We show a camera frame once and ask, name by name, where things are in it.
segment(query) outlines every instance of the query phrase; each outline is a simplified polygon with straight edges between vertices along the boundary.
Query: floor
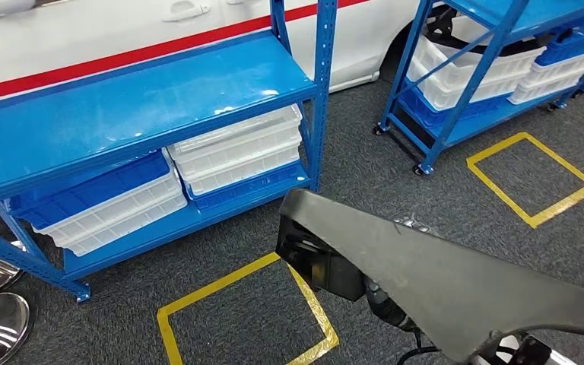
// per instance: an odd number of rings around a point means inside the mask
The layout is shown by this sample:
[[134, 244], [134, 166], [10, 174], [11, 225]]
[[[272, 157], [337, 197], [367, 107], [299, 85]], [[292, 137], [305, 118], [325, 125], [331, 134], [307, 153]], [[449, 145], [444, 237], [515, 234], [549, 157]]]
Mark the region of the floor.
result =
[[[414, 215], [445, 238], [584, 287], [584, 199], [536, 229], [490, 191], [466, 158], [528, 132], [584, 173], [584, 97], [570, 108], [534, 109], [445, 152], [432, 176], [388, 136], [371, 128], [389, 92], [382, 79], [331, 95], [321, 193], [388, 218]], [[547, 155], [519, 142], [478, 165], [528, 214], [561, 200], [582, 183]], [[93, 299], [73, 299], [29, 275], [11, 287], [32, 306], [33, 331], [11, 364], [164, 364], [157, 310], [270, 253], [280, 201], [128, 260], [87, 280]], [[0, 221], [0, 233], [8, 235]], [[56, 256], [52, 243], [35, 236]], [[339, 345], [317, 364], [391, 364], [413, 347], [404, 332], [380, 322], [365, 300], [317, 293]], [[185, 363], [286, 363], [323, 339], [308, 304], [279, 260], [170, 316]], [[584, 337], [536, 335], [584, 364]], [[441, 354], [411, 363], [450, 363]]]

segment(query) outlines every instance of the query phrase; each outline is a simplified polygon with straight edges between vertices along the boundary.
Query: stacked crates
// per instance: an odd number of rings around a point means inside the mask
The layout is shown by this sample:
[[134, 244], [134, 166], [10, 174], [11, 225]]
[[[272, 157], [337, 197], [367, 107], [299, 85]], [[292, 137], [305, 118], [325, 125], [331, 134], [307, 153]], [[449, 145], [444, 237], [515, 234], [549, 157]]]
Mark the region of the stacked crates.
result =
[[584, 75], [584, 17], [554, 28], [554, 40], [509, 98], [514, 104], [575, 86]]
[[189, 199], [205, 210], [294, 176], [301, 118], [295, 104], [170, 145]]
[[76, 256], [94, 251], [187, 205], [166, 151], [60, 179], [11, 197], [14, 217]]
[[[466, 16], [452, 19], [452, 35], [460, 40], [470, 42], [486, 32], [486, 28]], [[408, 80], [417, 81], [458, 51], [420, 35], [408, 68]], [[461, 119], [491, 110], [509, 96], [530, 72], [532, 63], [543, 51], [545, 47], [494, 59]], [[402, 101], [411, 106], [425, 124], [442, 124], [446, 120], [447, 111], [458, 103], [481, 57], [481, 54], [472, 52], [462, 54], [419, 83], [417, 89], [404, 92]]]

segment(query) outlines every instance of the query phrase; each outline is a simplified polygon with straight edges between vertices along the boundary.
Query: car door handle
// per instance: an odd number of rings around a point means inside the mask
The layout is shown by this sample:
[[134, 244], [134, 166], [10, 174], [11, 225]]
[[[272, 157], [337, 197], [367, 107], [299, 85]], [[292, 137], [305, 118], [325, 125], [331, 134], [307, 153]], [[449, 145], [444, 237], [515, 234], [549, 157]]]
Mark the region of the car door handle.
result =
[[196, 0], [179, 0], [171, 3], [162, 17], [162, 21], [181, 21], [191, 17], [197, 17], [209, 12], [211, 6], [206, 2]]

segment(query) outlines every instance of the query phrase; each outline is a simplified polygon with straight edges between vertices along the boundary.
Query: white plastic crate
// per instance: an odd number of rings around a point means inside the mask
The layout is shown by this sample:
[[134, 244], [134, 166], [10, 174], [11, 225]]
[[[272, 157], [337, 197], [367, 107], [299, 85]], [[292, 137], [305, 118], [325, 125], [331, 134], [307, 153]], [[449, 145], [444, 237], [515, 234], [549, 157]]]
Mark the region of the white plastic crate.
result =
[[300, 122], [301, 112], [294, 104], [181, 141], [168, 150], [178, 171], [192, 176], [296, 141]]
[[[411, 65], [413, 67], [407, 73], [409, 80], [416, 81], [418, 78], [427, 74], [426, 68], [420, 65], [419, 62], [411, 61]], [[478, 89], [476, 89], [473, 97], [471, 97], [471, 102], [509, 94], [516, 89], [522, 77], [527, 74], [528, 71], [524, 71], [504, 79], [483, 81], [478, 86]], [[424, 98], [435, 110], [446, 110], [453, 108], [458, 103], [462, 92], [465, 90], [465, 86], [466, 84], [455, 89], [449, 89], [442, 85], [437, 78], [429, 77], [419, 83], [417, 87], [422, 91]]]
[[200, 171], [192, 175], [182, 175], [185, 184], [193, 195], [202, 195], [242, 179], [275, 169], [287, 163], [299, 160], [301, 136], [297, 132], [294, 140], [257, 154], [234, 160], [214, 169]]
[[522, 79], [522, 82], [529, 84], [541, 83], [547, 80], [573, 75], [577, 70], [584, 70], [584, 54], [547, 66], [533, 63], [532, 70]]
[[168, 174], [35, 231], [82, 256], [185, 207], [178, 173], [168, 158], [167, 163]]
[[551, 80], [544, 80], [538, 83], [521, 83], [507, 100], [512, 104], [520, 104], [526, 101], [538, 99], [539, 97], [544, 97], [545, 95], [576, 85], [583, 75], [584, 69], [576, 70], [569, 75], [561, 75], [560, 77]]
[[[486, 28], [466, 16], [454, 17], [452, 22], [452, 35], [467, 42], [473, 41], [487, 32]], [[536, 57], [540, 56], [545, 50], [546, 47], [541, 47], [507, 57], [496, 57], [487, 74], [485, 74], [482, 83], [510, 79], [516, 75], [526, 73]], [[409, 74], [411, 74], [411, 68], [417, 64], [421, 64], [427, 71], [430, 71], [444, 63], [458, 51], [458, 49], [432, 43], [425, 36], [420, 35], [409, 66]], [[457, 90], [464, 88], [471, 79], [471, 75], [473, 75], [481, 57], [482, 55], [477, 53], [464, 53], [431, 75], [430, 78], [436, 78], [445, 89]]]

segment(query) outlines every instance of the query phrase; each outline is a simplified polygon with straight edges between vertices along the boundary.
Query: yellow tape square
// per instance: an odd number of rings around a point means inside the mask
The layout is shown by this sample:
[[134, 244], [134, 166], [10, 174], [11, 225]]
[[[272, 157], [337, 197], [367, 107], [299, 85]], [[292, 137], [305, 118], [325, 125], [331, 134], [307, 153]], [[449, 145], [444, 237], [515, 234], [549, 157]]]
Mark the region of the yellow tape square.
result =
[[[178, 351], [178, 345], [176, 343], [176, 337], [173, 335], [173, 330], [169, 324], [169, 315], [189, 306], [206, 296], [223, 289], [224, 287], [244, 278], [247, 275], [254, 273], [255, 271], [270, 265], [273, 262], [279, 260], [279, 255], [272, 252], [268, 255], [261, 257], [260, 259], [239, 268], [238, 270], [223, 276], [222, 278], [208, 284], [193, 293], [190, 293], [171, 304], [163, 306], [157, 311], [157, 324], [160, 328], [160, 333], [162, 334], [162, 341], [164, 343], [164, 348], [167, 351], [167, 358], [169, 359], [170, 365], [182, 365], [183, 359], [180, 357], [180, 352]], [[325, 315], [323, 308], [316, 299], [312, 289], [308, 287], [308, 284], [297, 274], [294, 269], [288, 266], [292, 277], [296, 281], [301, 293], [306, 299], [308, 306], [312, 310], [325, 338], [321, 340], [318, 344], [311, 347], [309, 350], [303, 354], [296, 357], [294, 360], [290, 361], [288, 365], [304, 365], [312, 363], [314, 360], [323, 356], [326, 352], [330, 351], [334, 346], [339, 344], [339, 339], [337, 338], [337, 333], [332, 328], [328, 317]]]
[[492, 182], [487, 175], [485, 175], [478, 167], [475, 165], [484, 160], [485, 158], [491, 156], [492, 154], [497, 154], [498, 152], [504, 150], [505, 148], [515, 144], [516, 142], [520, 142], [522, 140], [527, 140], [531, 142], [534, 146], [539, 148], [541, 151], [545, 152], [547, 156], [553, 158], [556, 162], [558, 162], [561, 166], [565, 167], [571, 173], [573, 173], [576, 177], [581, 179], [584, 182], [584, 173], [580, 172], [577, 168], [572, 166], [569, 162], [565, 161], [561, 156], [557, 155], [549, 149], [547, 146], [542, 144], [538, 139], [532, 137], [527, 132], [520, 132], [516, 135], [509, 137], [508, 139], [498, 142], [493, 146], [478, 152], [477, 154], [467, 158], [467, 167], [489, 188], [493, 191], [498, 197], [505, 202], [508, 206], [513, 209], [516, 214], [521, 217], [527, 224], [532, 226], [532, 228], [536, 228], [542, 223], [550, 220], [554, 216], [560, 214], [561, 212], [567, 210], [569, 207], [575, 205], [580, 200], [584, 199], [584, 186], [576, 190], [570, 196], [562, 199], [560, 202], [550, 206], [549, 208], [544, 209], [543, 211], [535, 214], [534, 216], [530, 216], [527, 214], [520, 206], [518, 206], [503, 190], [501, 190], [494, 182]]

